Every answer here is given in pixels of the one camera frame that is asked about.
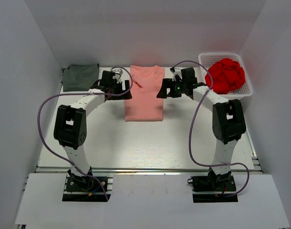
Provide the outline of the pink t shirt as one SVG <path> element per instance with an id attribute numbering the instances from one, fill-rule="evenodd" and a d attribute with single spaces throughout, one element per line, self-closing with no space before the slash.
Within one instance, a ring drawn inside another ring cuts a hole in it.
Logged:
<path id="1" fill-rule="evenodd" d="M 132 99 L 125 100 L 125 121 L 152 122 L 163 120 L 163 100 L 157 98 L 165 78 L 165 69 L 130 66 L 133 78 Z"/>

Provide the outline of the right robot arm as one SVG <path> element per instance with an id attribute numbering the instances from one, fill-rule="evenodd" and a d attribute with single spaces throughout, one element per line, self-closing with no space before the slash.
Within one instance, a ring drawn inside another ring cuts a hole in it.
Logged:
<path id="1" fill-rule="evenodd" d="M 185 94 L 212 112 L 216 147 L 213 162 L 208 166 L 208 184 L 213 190 L 220 190 L 231 177 L 230 164 L 234 148 L 246 132 L 241 102 L 222 97 L 205 83 L 199 83 L 192 67 L 172 67 L 170 71 L 173 77 L 163 79 L 157 98 L 180 98 Z"/>

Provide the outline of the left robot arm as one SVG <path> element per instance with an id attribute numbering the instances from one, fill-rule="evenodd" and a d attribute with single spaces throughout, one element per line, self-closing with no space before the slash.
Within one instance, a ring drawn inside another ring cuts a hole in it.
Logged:
<path id="1" fill-rule="evenodd" d="M 86 95 L 71 105 L 60 105 L 54 126 L 53 137 L 65 150 L 68 159 L 73 163 L 68 171 L 69 176 L 77 182 L 82 190 L 93 187 L 91 166 L 87 162 L 84 142 L 87 137 L 87 116 L 107 100 L 129 100 L 130 81 L 125 80 L 125 88 L 121 81 L 123 68 L 112 68 L 103 71 Z"/>

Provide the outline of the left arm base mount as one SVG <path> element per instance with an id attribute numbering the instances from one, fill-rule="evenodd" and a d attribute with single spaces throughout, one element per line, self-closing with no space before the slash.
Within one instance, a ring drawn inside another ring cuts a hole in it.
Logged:
<path id="1" fill-rule="evenodd" d="M 112 194 L 112 177 L 97 177 L 87 183 L 66 177 L 62 202 L 107 202 Z"/>

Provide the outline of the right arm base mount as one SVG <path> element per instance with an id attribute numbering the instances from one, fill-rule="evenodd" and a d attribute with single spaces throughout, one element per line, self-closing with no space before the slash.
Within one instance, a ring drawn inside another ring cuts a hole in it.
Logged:
<path id="1" fill-rule="evenodd" d="M 238 196 L 232 195 L 237 192 L 235 180 L 230 180 L 212 185 L 207 176 L 193 176 L 187 180 L 192 186 L 193 203 L 234 203 L 238 202 Z"/>

